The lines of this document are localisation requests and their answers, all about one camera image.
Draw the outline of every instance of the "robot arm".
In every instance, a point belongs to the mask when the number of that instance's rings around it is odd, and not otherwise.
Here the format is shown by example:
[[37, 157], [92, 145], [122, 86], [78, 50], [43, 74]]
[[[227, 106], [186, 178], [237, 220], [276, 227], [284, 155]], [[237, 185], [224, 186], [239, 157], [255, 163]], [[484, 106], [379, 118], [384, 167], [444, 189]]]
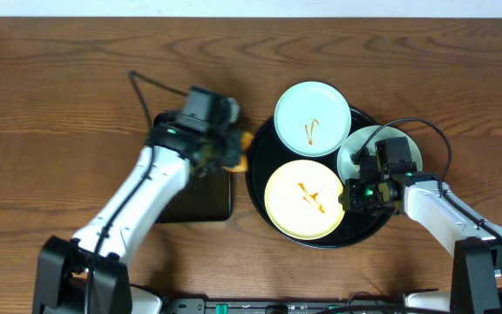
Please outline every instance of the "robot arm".
[[451, 293], [417, 293], [406, 304], [461, 313], [502, 312], [502, 290], [495, 279], [502, 276], [502, 227], [457, 198], [446, 183], [440, 189], [433, 174], [418, 172], [405, 137], [378, 141], [376, 156], [364, 149], [352, 160], [360, 175], [345, 182], [345, 210], [407, 215], [453, 256]]
[[[192, 87], [182, 111], [160, 115], [135, 168], [105, 207], [70, 241], [52, 237], [43, 246], [32, 313], [82, 313], [87, 292], [92, 314], [157, 314], [159, 298], [131, 287], [128, 267], [192, 174], [240, 164], [238, 116], [234, 99], [199, 87]], [[94, 265], [92, 285], [74, 276]]]
[[[488, 222], [482, 215], [457, 198], [446, 183], [443, 183], [443, 187], [449, 190], [447, 194], [457, 204], [479, 220], [484, 219], [488, 227], [502, 235], [502, 227]], [[435, 180], [416, 182], [404, 189], [404, 213], [424, 226], [452, 257], [454, 257], [456, 241], [469, 237], [484, 241], [495, 239], [493, 235], [481, 229], [478, 224], [460, 213], [442, 197], [438, 190], [438, 182]]]
[[[152, 169], [148, 178], [143, 178], [146, 169]], [[115, 219], [99, 254], [102, 257], [117, 255], [119, 261], [131, 266], [146, 234], [167, 203], [182, 190], [189, 181], [190, 162], [179, 153], [165, 147], [145, 147], [140, 152], [137, 165], [118, 192], [85, 227], [72, 237], [78, 246], [87, 252], [94, 252], [100, 231], [111, 219], [120, 203], [143, 179], [125, 208]]]

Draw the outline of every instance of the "white wall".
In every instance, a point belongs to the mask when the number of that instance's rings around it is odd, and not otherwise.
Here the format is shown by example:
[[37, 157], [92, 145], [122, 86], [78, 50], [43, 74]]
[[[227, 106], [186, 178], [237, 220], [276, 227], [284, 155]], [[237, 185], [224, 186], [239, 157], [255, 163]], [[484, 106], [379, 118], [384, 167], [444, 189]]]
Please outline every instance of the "white wall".
[[502, 17], [502, 0], [0, 0], [0, 17]]

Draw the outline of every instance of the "green connector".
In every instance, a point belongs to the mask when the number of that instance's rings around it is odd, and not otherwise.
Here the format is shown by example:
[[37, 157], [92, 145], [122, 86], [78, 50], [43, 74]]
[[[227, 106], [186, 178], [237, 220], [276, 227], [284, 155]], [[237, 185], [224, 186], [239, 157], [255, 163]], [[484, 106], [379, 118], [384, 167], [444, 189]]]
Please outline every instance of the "green connector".
[[334, 309], [337, 309], [339, 307], [340, 306], [338, 306], [338, 305], [329, 305], [329, 310], [334, 310]]
[[227, 305], [226, 304], [216, 305], [216, 314], [227, 314]]

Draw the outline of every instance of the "cable clip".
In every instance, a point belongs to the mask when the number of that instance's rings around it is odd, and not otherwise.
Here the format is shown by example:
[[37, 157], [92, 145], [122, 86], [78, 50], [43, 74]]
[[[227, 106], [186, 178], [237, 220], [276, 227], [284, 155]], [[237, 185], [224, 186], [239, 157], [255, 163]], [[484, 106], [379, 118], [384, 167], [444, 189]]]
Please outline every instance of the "cable clip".
[[484, 218], [478, 220], [478, 223], [476, 223], [476, 230], [479, 230], [479, 228], [481, 226], [483, 226], [483, 225], [485, 225], [485, 219]]

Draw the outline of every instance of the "orange object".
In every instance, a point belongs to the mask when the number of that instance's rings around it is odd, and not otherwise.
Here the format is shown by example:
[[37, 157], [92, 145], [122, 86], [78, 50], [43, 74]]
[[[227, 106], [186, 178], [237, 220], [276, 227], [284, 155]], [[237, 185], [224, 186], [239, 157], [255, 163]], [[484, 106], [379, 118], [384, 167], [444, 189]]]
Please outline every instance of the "orange object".
[[235, 167], [224, 167], [225, 170], [231, 172], [231, 173], [239, 173], [239, 172], [246, 172], [248, 170], [248, 158], [245, 155], [245, 152], [249, 149], [251, 146], [251, 141], [253, 140], [253, 134], [249, 132], [244, 132], [243, 135], [241, 136], [241, 151], [243, 154], [240, 157], [240, 164], [235, 166]]
[[305, 133], [307, 134], [307, 138], [309, 140], [310, 145], [313, 145], [313, 126], [315, 126], [315, 122], [317, 123], [317, 126], [319, 126], [319, 120], [313, 119], [313, 121], [311, 122], [311, 135], [309, 135], [309, 130], [307, 128], [307, 125], [305, 125]]
[[297, 185], [300, 186], [300, 188], [302, 188], [302, 190], [303, 190], [303, 193], [305, 193], [305, 195], [303, 196], [303, 200], [307, 201], [309, 204], [311, 204], [311, 201], [309, 201], [309, 199], [313, 200], [316, 203], [316, 205], [318, 205], [317, 209], [319, 209], [319, 211], [324, 214], [324, 209], [322, 209], [322, 204], [317, 201], [317, 196], [319, 194], [318, 193], [314, 193], [314, 194], [311, 195], [305, 189], [305, 187], [303, 186], [303, 183], [297, 183]]

